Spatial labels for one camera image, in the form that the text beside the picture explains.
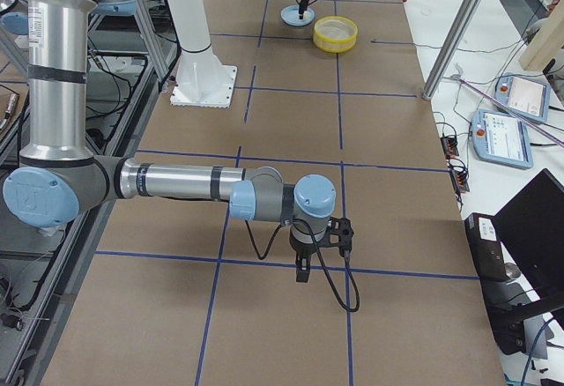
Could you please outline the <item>silver reacher grabber stick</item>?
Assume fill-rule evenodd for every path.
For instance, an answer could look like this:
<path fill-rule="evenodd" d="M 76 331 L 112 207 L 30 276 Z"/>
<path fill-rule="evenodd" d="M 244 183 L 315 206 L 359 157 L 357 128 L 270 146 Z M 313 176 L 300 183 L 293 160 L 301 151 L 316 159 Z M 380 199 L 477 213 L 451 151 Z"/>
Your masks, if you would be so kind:
<path fill-rule="evenodd" d="M 556 136 L 552 135 L 548 131 L 540 128 L 539 126 L 537 126 L 537 124 L 530 121 L 529 119 L 527 119 L 523 115 L 518 114 L 515 110 L 512 110 L 507 105 L 505 105 L 502 102 L 496 100 L 493 96 L 482 92 L 477 87 L 471 85 L 468 81 L 462 79 L 459 75 L 451 75 L 451 76 L 448 77 L 448 80 L 453 80 L 453 81 L 460 83 L 461 85 L 466 86 L 472 92 L 478 94 L 479 96 L 481 96 L 482 98 L 484 98 L 486 100 L 489 100 L 498 109 L 505 111 L 509 115 L 515 117 L 515 119 L 517 119 L 518 121 L 520 121 L 520 122 L 524 123 L 525 125 L 527 125 L 528 127 L 530 127 L 532 130 L 535 130 L 539 135 L 547 138 L 548 140 L 550 140 L 551 142 L 553 142 L 554 144 L 556 144 L 557 146 L 559 146 L 561 148 L 564 147 L 564 143 L 563 143 L 562 140 L 558 139 Z"/>

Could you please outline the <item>aluminium frame post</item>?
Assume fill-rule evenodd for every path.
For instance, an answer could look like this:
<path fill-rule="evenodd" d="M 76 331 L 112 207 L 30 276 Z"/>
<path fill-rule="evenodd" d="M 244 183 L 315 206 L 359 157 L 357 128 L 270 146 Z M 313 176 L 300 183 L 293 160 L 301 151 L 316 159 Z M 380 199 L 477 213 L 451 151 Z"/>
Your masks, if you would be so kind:
<path fill-rule="evenodd" d="M 431 69 L 425 86 L 422 90 L 422 98 L 431 100 L 436 92 L 442 77 L 458 48 L 471 19 L 478 9 L 481 0 L 463 0 L 455 19 L 449 29 L 445 42 Z"/>

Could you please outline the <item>yellow rimmed bamboo steamer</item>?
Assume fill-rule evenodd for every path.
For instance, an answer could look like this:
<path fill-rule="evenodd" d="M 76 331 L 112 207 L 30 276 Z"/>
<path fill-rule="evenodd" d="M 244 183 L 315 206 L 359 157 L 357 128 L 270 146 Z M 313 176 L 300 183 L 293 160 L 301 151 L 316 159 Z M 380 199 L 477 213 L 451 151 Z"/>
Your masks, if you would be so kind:
<path fill-rule="evenodd" d="M 312 41 L 322 51 L 340 54 L 351 50 L 357 41 L 359 29 L 350 19 L 327 16 L 316 21 Z"/>

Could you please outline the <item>near blue teach pendant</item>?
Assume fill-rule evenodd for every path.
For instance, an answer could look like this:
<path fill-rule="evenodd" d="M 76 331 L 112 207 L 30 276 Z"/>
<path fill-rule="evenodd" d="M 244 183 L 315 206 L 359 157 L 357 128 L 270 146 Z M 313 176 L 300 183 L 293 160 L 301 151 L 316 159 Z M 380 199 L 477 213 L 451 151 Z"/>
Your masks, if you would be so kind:
<path fill-rule="evenodd" d="M 520 169 L 534 166 L 528 131 L 511 115 L 478 109 L 471 120 L 471 141 L 480 160 Z"/>

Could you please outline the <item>black laptop computer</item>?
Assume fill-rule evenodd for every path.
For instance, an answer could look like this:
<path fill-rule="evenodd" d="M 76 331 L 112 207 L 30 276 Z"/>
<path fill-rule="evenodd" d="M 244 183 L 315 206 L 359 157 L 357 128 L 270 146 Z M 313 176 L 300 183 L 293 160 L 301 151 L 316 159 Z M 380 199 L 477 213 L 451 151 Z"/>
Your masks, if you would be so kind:
<path fill-rule="evenodd" d="M 546 168 L 496 214 L 474 212 L 464 221 L 496 344 L 527 353 L 545 313 L 563 324 L 563 185 Z M 509 290 L 506 249 L 538 299 Z"/>

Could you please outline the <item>light blue plate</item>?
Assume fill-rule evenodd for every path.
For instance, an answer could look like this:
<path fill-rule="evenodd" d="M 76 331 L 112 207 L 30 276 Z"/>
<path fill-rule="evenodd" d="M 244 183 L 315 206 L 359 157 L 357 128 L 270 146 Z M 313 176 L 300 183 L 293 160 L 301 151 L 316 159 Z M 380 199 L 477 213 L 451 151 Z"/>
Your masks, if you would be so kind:
<path fill-rule="evenodd" d="M 307 8 L 303 14 L 300 14 L 299 10 L 298 4 L 289 5 L 281 10 L 280 17 L 289 26 L 307 26 L 315 20 L 315 11 L 312 8 Z"/>

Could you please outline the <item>blue teach pendant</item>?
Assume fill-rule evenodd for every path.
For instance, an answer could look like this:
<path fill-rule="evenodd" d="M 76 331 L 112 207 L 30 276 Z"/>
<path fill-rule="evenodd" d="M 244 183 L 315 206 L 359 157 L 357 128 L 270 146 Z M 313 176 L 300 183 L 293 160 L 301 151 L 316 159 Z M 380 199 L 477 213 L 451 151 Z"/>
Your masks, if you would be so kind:
<path fill-rule="evenodd" d="M 524 75 L 506 73 L 497 80 L 495 99 L 533 122 L 546 122 L 550 86 Z"/>
<path fill-rule="evenodd" d="M 511 115 L 478 109 L 471 120 L 471 141 L 480 160 L 520 169 L 534 166 L 528 131 Z"/>

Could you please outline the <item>wooden beam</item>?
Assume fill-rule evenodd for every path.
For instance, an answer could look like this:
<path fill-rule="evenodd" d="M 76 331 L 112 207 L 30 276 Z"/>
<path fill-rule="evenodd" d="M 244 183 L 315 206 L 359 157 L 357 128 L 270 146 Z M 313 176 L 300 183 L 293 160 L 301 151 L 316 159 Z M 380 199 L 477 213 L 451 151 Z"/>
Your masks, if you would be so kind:
<path fill-rule="evenodd" d="M 549 15 L 519 57 L 526 71 L 542 71 L 563 47 L 563 0 L 553 0 Z"/>

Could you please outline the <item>black orange connector box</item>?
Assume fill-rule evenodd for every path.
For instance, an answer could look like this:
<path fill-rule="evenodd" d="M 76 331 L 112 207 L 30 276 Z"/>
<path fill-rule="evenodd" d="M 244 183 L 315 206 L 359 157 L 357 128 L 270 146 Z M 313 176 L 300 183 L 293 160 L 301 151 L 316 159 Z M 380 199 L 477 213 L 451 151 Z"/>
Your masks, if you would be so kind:
<path fill-rule="evenodd" d="M 459 156 L 457 136 L 442 136 L 441 137 L 442 150 L 446 159 L 451 159 Z"/>
<path fill-rule="evenodd" d="M 463 194 L 470 191 L 468 185 L 468 172 L 466 170 L 459 170 L 457 167 L 449 170 L 450 179 L 453 189 L 457 194 Z"/>

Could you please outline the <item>far blue teach pendant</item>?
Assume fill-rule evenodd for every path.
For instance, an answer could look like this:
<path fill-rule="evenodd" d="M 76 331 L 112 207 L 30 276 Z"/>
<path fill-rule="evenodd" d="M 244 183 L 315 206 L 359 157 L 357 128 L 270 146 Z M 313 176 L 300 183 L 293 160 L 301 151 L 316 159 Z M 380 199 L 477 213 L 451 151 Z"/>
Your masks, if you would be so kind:
<path fill-rule="evenodd" d="M 497 80 L 495 99 L 533 122 L 546 122 L 550 86 L 524 75 L 506 73 Z"/>

